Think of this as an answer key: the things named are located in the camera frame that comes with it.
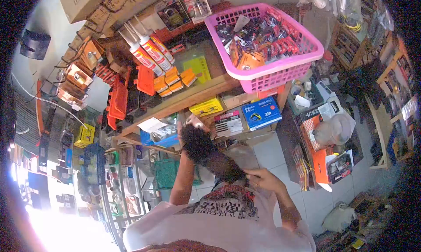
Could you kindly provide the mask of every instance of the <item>dark curly hair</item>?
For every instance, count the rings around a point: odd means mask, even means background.
[[[233,183],[237,180],[246,180],[245,172],[237,163],[220,152],[210,139],[210,132],[187,124],[181,130],[183,150],[195,165],[202,165],[223,182]]]

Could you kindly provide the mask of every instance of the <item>caulk tube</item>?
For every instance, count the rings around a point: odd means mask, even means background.
[[[158,36],[152,31],[147,30],[143,23],[137,18],[137,16],[134,16],[136,21],[140,24],[140,26],[143,28],[143,30],[149,35],[151,40],[154,42],[154,44],[158,47],[158,49],[162,52],[162,54],[165,55],[165,57],[170,61],[171,64],[174,64],[176,61],[173,57],[173,55],[170,53],[170,51],[165,47],[165,45],[161,42],[161,40],[158,38]],[[136,30],[136,28],[130,23],[132,28],[135,30],[136,34],[140,35],[139,32]]]
[[[157,76],[164,74],[164,71],[155,63],[155,61],[146,53],[146,51],[138,43],[133,43],[124,34],[118,31],[130,46],[130,52],[137,58],[137,60],[150,70],[154,71]]]
[[[131,28],[129,25],[124,24],[124,26],[129,30],[130,34],[132,34],[132,31],[134,32],[134,34],[136,34],[134,29]],[[153,58],[153,60],[155,60],[155,62],[164,71],[167,72],[173,67],[171,63],[168,61],[168,59],[164,56],[164,54],[162,54],[161,51],[158,49],[158,47],[154,44],[154,42],[152,42],[149,36],[143,36],[141,34],[139,34],[138,37],[136,37],[133,34],[132,36],[134,37],[134,39],[136,38],[140,39],[138,43],[143,47],[143,49],[145,49],[145,51]]]

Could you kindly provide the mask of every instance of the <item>paper sheet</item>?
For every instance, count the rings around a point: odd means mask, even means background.
[[[294,102],[299,105],[299,106],[303,106],[303,107],[310,107],[310,101],[308,99],[303,98],[300,95],[297,95],[295,97]]]
[[[156,131],[159,128],[165,127],[168,124],[162,123],[157,118],[150,118],[148,120],[145,120],[144,122],[140,123],[138,125],[139,128],[144,130],[147,133],[151,133]]]
[[[318,107],[318,110],[319,110],[320,115],[322,115],[324,122],[328,121],[330,118],[333,117],[333,115],[335,115],[334,108],[332,107],[330,103],[325,103],[321,105],[320,107]]]

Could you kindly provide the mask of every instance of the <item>white cable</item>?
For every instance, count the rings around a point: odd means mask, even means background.
[[[74,118],[76,118],[86,129],[87,129],[87,126],[85,126],[85,124],[80,120],[80,119],[78,119],[72,112],[70,112],[70,111],[68,111],[66,108],[64,108],[64,107],[62,107],[62,106],[60,106],[59,104],[57,104],[57,103],[54,103],[54,102],[52,102],[52,101],[49,101],[49,100],[45,100],[45,99],[43,99],[43,98],[40,98],[40,97],[36,97],[36,96],[34,96],[34,95],[32,95],[31,93],[29,93],[26,89],[24,89],[24,87],[21,85],[21,83],[19,83],[19,81],[18,81],[18,79],[15,77],[15,74],[13,74],[13,72],[11,72],[12,73],[12,76],[14,77],[14,79],[18,82],[18,84],[19,84],[19,86],[29,95],[29,96],[31,96],[31,97],[34,97],[34,98],[36,98],[37,100],[40,100],[40,101],[45,101],[45,102],[48,102],[48,103],[51,103],[51,104],[53,104],[53,105],[56,105],[57,107],[61,107],[62,109],[64,109],[65,111],[67,111],[68,113],[70,113]]]

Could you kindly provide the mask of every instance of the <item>green plastic crate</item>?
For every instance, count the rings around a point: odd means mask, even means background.
[[[172,189],[176,181],[179,161],[167,159],[155,161],[155,176],[158,184],[158,189]],[[199,186],[203,183],[200,179],[199,169],[197,166],[194,168],[193,185]]]

